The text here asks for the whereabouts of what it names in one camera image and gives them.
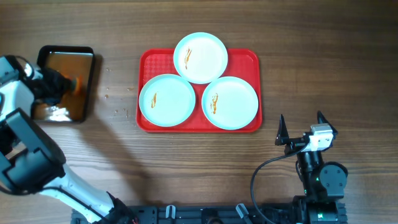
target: round plate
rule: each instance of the round plate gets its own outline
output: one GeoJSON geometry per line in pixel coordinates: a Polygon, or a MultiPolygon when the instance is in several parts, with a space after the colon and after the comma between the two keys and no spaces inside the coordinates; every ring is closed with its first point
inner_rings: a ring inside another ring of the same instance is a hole
{"type": "Polygon", "coordinates": [[[228,54],[219,38],[204,32],[184,37],[174,50],[174,66],[186,80],[205,84],[225,71],[228,54]]]}
{"type": "Polygon", "coordinates": [[[149,80],[139,95],[142,115],[151,123],[171,127],[185,121],[195,107],[195,92],[178,75],[158,75],[149,80]]]}
{"type": "Polygon", "coordinates": [[[256,116],[259,100],[253,87],[236,77],[222,77],[210,83],[201,99],[207,119],[215,126],[235,130],[256,116]]]}

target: tray rim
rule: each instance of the tray rim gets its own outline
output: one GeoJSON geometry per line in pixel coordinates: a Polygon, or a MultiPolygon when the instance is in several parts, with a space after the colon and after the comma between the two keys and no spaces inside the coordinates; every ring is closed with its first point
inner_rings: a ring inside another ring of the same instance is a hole
{"type": "Polygon", "coordinates": [[[139,101],[139,94],[141,92],[142,87],[144,86],[143,84],[143,72],[144,72],[144,61],[145,59],[150,56],[151,54],[153,54],[153,52],[156,52],[157,54],[169,54],[169,52],[174,53],[175,49],[171,49],[171,48],[156,48],[156,49],[149,49],[146,50],[140,57],[139,60],[139,74],[138,74],[138,86],[137,86],[137,108],[136,108],[136,123],[137,125],[145,132],[148,133],[253,133],[255,131],[257,131],[261,125],[262,125],[262,98],[261,98],[261,74],[260,74],[260,63],[259,63],[259,58],[256,55],[256,53],[254,53],[252,50],[250,49],[229,49],[227,48],[227,52],[229,54],[244,54],[244,55],[248,55],[250,56],[256,63],[255,63],[255,71],[258,74],[257,77],[257,81],[259,83],[259,93],[257,93],[257,97],[259,99],[259,111],[258,111],[258,115],[259,115],[259,120],[256,123],[255,126],[253,126],[250,129],[237,129],[237,130],[224,130],[221,128],[218,128],[215,126],[216,129],[212,129],[212,130],[208,130],[208,131],[197,131],[195,129],[190,129],[190,130],[184,130],[184,129],[167,129],[167,128],[163,128],[163,129],[157,129],[157,130],[153,130],[153,129],[147,129],[144,128],[142,123],[138,120],[138,116],[139,114],[142,115],[140,109],[139,109],[139,105],[138,105],[138,101],[139,101]]]}

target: wooden surface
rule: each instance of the wooden surface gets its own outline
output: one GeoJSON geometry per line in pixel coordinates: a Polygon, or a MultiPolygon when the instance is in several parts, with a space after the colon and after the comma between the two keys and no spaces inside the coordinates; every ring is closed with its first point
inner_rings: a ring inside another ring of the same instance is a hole
{"type": "MultiPolygon", "coordinates": [[[[279,115],[299,136],[322,110],[340,132],[323,157],[349,170],[349,223],[397,223],[397,25],[396,1],[2,0],[0,53],[34,62],[44,45],[86,45],[102,58],[87,120],[41,127],[78,175],[129,205],[250,203],[254,169],[283,154],[274,145],[279,115]],[[258,54],[264,122],[255,133],[148,134],[136,126],[137,91],[127,88],[136,87],[141,54],[198,31],[258,54]]],[[[259,173],[259,202],[303,194],[294,162],[259,173]]],[[[0,206],[0,223],[70,219],[69,207],[41,195],[0,195],[0,206]]]]}

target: wood grain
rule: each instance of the wood grain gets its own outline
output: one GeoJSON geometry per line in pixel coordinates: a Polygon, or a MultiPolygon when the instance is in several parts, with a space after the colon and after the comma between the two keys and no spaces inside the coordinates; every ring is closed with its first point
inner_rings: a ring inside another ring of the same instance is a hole
{"type": "MultiPolygon", "coordinates": [[[[349,170],[343,200],[349,223],[396,223],[397,25],[395,1],[3,0],[0,53],[35,61],[48,44],[95,50],[102,67],[87,120],[40,125],[77,174],[127,204],[251,203],[252,172],[283,153],[274,146],[279,115],[290,135],[299,136],[322,110],[340,132],[323,157],[349,170]],[[198,31],[258,54],[259,131],[148,134],[136,126],[137,92],[127,88],[137,84],[141,54],[175,47],[198,31]]],[[[259,173],[259,202],[302,194],[294,162],[275,162],[259,173]]],[[[70,208],[44,196],[0,195],[0,202],[0,223],[70,220],[70,208]]]]}

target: red tray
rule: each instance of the red tray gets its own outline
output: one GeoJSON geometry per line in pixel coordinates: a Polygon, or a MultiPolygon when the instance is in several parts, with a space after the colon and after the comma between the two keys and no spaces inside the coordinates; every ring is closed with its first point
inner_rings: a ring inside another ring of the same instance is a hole
{"type": "MultiPolygon", "coordinates": [[[[247,49],[228,49],[228,65],[223,76],[234,76],[247,81],[257,93],[259,98],[259,111],[256,117],[247,126],[233,131],[217,128],[207,120],[201,108],[201,96],[207,87],[207,84],[192,84],[196,93],[196,105],[191,116],[183,123],[163,128],[149,122],[142,115],[139,109],[137,97],[137,124],[147,132],[153,133],[250,133],[260,128],[262,123],[262,103],[261,103],[261,83],[259,59],[257,55],[247,49]]],[[[174,49],[150,49],[141,56],[138,94],[142,87],[151,78],[157,75],[169,73],[178,74],[173,63],[174,49]]]]}

